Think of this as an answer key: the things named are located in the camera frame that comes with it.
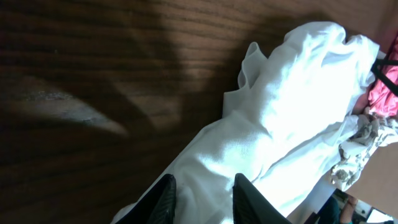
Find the white sheet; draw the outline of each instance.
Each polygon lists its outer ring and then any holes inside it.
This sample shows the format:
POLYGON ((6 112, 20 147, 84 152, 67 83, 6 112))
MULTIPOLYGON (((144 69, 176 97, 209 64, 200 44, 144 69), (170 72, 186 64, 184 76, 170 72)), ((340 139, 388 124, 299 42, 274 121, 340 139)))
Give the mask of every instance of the white sheet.
POLYGON ((328 158, 335 158, 334 146, 352 131, 345 117, 374 80, 369 70, 378 48, 361 35, 345 43, 344 29, 332 22, 290 31, 269 59, 251 44, 238 77, 241 89, 225 94, 223 119, 204 127, 160 175, 177 180, 175 223, 232 223, 236 173, 288 215, 315 185, 328 158), (311 169, 317 170, 305 176, 311 169), (306 184, 290 194, 298 175, 306 184))

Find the crumpled fabric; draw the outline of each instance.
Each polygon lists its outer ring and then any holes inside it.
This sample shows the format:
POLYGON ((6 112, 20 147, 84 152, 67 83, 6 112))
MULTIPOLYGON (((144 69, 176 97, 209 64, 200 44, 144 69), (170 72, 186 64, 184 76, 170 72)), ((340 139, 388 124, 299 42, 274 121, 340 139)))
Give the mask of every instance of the crumpled fabric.
MULTIPOLYGON (((204 127, 155 181, 167 173, 175 176, 175 223, 233 223, 232 186, 237 173, 244 174, 267 199, 273 195, 270 203, 285 216, 298 205, 298 201, 289 204, 294 198, 285 197, 284 183, 295 183, 297 172, 305 176, 324 164, 328 156, 316 156, 311 153, 313 147, 334 146, 343 140, 346 115, 374 81, 369 71, 379 46, 362 35, 348 42, 345 38, 338 24, 311 22, 286 34, 269 58, 256 43, 249 46, 238 76, 239 90, 224 96, 223 118, 204 127), (297 170, 288 172, 289 155, 285 156, 296 147, 304 149, 298 151, 300 161, 308 166, 296 163, 297 170), (301 157, 305 152, 309 157, 301 157), (281 161, 283 166, 276 166, 281 161), (271 165, 274 175, 266 176, 271 165), (287 181, 275 174, 283 174, 287 181)), ((328 153, 338 156, 337 147, 328 153)), ((319 179, 318 174, 311 177, 319 179)), ((300 189, 310 191, 316 181, 300 189)), ((122 209, 113 223, 133 207, 122 209)))
MULTIPOLYGON (((393 43, 389 60, 398 60, 398 37, 393 43)), ((388 79, 398 85, 398 66, 385 66, 382 72, 388 79)), ((376 81, 373 89, 369 92, 369 104, 370 112, 383 116, 394 116, 398 111, 398 97, 380 80, 376 81)))
POLYGON ((378 147, 398 142, 398 123, 373 114, 358 116, 358 132, 339 145, 341 160, 331 169, 331 183, 348 190, 378 147))

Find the black strap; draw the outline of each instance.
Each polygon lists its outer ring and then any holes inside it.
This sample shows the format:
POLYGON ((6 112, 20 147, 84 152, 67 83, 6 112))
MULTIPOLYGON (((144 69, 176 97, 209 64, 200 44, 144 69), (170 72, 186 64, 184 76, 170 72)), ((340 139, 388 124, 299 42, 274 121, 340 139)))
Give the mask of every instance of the black strap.
POLYGON ((398 96, 398 86, 395 85, 385 74, 381 72, 381 67, 383 65, 397 65, 398 61, 396 60, 383 60, 383 59, 376 59, 374 62, 371 71, 373 74, 382 81, 388 89, 395 95, 398 96))

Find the wood grain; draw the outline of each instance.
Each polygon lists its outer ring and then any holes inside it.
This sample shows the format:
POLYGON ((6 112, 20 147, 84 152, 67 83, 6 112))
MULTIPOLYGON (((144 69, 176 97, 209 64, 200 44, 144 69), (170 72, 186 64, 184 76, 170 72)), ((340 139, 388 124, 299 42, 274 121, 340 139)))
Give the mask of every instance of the wood grain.
POLYGON ((109 223, 221 118, 250 42, 322 20, 388 42, 396 4, 0 1, 0 223, 109 223))

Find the pink fabric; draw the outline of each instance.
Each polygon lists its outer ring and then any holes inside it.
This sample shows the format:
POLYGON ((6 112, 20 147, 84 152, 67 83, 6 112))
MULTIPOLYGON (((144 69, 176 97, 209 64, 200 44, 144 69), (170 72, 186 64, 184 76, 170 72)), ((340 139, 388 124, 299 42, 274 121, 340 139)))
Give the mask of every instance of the pink fabric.
MULTIPOLYGON (((390 60, 398 60, 398 37, 393 43, 393 49, 390 54, 390 60)), ((398 66, 386 66, 383 73, 396 85, 398 84, 398 66)), ((370 111, 383 116, 394 116, 398 111, 398 97, 383 84, 377 80, 373 89, 369 92, 370 111)))

